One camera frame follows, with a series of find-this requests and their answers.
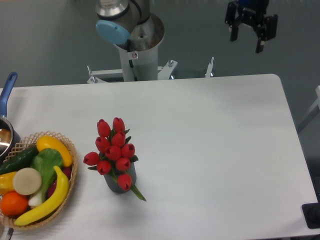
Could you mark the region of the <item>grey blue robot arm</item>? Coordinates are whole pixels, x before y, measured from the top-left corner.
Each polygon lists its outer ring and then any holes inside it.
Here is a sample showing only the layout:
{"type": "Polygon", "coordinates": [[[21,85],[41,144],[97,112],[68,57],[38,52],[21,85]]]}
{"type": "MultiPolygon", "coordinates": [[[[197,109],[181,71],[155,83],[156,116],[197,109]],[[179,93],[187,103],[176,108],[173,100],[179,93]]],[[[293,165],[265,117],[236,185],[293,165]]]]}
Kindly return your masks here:
{"type": "MultiPolygon", "coordinates": [[[[239,25],[251,27],[257,35],[256,53],[275,38],[278,16],[267,15],[267,0],[233,0],[228,3],[225,20],[230,41],[238,38],[239,25]]],[[[150,12],[148,0],[99,0],[95,11],[97,33],[127,52],[142,52],[158,46],[165,34],[163,22],[150,12]]]]}

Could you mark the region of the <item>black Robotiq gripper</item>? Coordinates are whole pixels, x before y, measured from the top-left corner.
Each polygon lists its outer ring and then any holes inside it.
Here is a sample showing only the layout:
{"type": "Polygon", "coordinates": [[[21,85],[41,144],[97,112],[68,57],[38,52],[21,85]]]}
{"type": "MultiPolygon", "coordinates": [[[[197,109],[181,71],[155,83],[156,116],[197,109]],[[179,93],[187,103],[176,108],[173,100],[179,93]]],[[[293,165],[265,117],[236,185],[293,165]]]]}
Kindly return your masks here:
{"type": "Polygon", "coordinates": [[[239,25],[244,24],[253,28],[258,40],[256,53],[264,49],[264,44],[276,37],[278,15],[266,16],[268,0],[235,0],[227,5],[224,22],[230,28],[230,41],[236,41],[238,38],[239,25]]]}

